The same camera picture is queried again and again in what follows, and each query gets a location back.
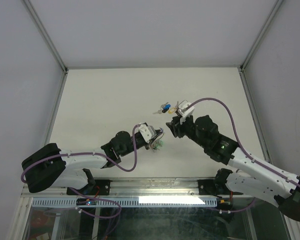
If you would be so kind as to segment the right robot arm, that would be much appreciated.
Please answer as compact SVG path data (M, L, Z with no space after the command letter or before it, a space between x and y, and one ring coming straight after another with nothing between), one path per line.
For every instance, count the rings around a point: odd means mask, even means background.
M219 133L218 125L208 115L196 120L189 116L184 121L175 116L166 126L175 138L188 137L212 160L237 170L218 170L213 182L216 192L229 190L258 198L300 222L300 175L244 152L237 141Z

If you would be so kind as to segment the yellow tagged key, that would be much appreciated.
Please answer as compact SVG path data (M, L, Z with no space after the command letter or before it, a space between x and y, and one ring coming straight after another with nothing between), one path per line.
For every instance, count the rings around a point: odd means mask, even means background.
M169 114L174 114L175 112L178 111L178 108L179 108L179 101L176 102L176 105L174 107L170 107L167 112Z

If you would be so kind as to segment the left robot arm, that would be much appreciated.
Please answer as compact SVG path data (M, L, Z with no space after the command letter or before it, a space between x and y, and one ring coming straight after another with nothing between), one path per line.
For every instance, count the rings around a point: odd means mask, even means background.
M133 154L137 158L140 148L149 150L164 131L147 123L133 127L132 133L119 131L108 143L93 150L74 152L48 143L27 157L21 163L21 181L27 184L30 193L39 193L50 187L73 188L83 194L90 194L96 181L92 169L118 167L132 172L137 166L134 159L131 168L120 166L121 158Z

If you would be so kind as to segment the keyring with tagged keys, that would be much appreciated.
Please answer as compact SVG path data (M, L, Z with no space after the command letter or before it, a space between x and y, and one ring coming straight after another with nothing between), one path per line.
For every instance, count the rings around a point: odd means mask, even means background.
M160 147L163 146L163 141L162 138L165 135L165 131L163 128L160 128L160 134L159 136L150 144L150 149L155 152L155 151L159 151Z

